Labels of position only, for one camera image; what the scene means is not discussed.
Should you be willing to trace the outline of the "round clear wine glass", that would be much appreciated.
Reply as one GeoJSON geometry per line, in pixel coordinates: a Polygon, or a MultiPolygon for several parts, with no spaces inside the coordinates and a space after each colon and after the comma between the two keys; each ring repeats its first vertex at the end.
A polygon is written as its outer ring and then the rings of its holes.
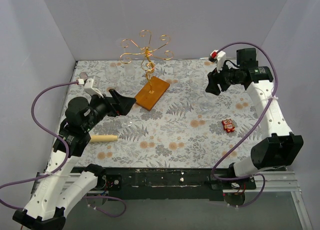
{"type": "Polygon", "coordinates": [[[203,91],[202,98],[199,104],[199,107],[204,112],[209,112],[213,109],[213,102],[215,100],[215,96],[211,93],[207,93],[203,91]]]}

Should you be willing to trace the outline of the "ribbed clear wine glass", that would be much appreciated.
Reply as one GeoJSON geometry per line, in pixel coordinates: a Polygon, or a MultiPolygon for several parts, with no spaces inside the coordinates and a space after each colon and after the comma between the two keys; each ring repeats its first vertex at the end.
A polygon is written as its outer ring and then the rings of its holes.
{"type": "Polygon", "coordinates": [[[121,57],[122,62],[124,63],[124,75],[128,78],[134,77],[136,74],[136,69],[134,67],[133,57],[129,53],[131,53],[131,45],[134,45],[132,43],[132,40],[129,38],[119,38],[117,40],[118,46],[123,51],[123,56],[121,57]]]}

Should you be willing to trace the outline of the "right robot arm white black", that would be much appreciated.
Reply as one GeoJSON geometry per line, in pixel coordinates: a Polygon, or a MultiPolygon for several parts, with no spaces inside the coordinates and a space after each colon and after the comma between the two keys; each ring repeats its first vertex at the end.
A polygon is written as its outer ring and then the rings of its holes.
{"type": "Polygon", "coordinates": [[[232,189],[239,188],[245,179],[261,171],[292,165],[304,144],[303,137],[293,133],[282,114],[276,97],[279,84],[276,69],[272,62],[269,66],[259,65],[257,49],[257,46],[252,46],[237,50],[237,68],[226,65],[223,49],[214,50],[208,58],[216,64],[216,68],[207,75],[208,86],[205,91],[218,96],[231,85],[242,85],[259,115],[256,124],[235,147],[239,147],[257,127],[262,130],[262,140],[252,147],[250,155],[232,163],[225,176],[215,173],[222,161],[214,165],[212,176],[219,181],[226,181],[232,189]]]}

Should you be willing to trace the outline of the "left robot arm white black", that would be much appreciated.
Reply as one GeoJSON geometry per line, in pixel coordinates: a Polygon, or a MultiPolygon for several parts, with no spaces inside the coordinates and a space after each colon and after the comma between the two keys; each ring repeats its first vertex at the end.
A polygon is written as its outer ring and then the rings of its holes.
{"type": "Polygon", "coordinates": [[[90,100],[79,96],[69,101],[52,146],[45,172],[48,176],[40,181],[26,206],[15,211],[15,222],[31,230],[61,230],[72,208],[88,191],[106,186],[104,168],[89,164],[71,186],[63,189],[91,140],[90,131],[104,117],[127,115],[136,103],[134,97],[122,96],[114,89],[109,92],[110,97],[94,94],[90,100]]]}

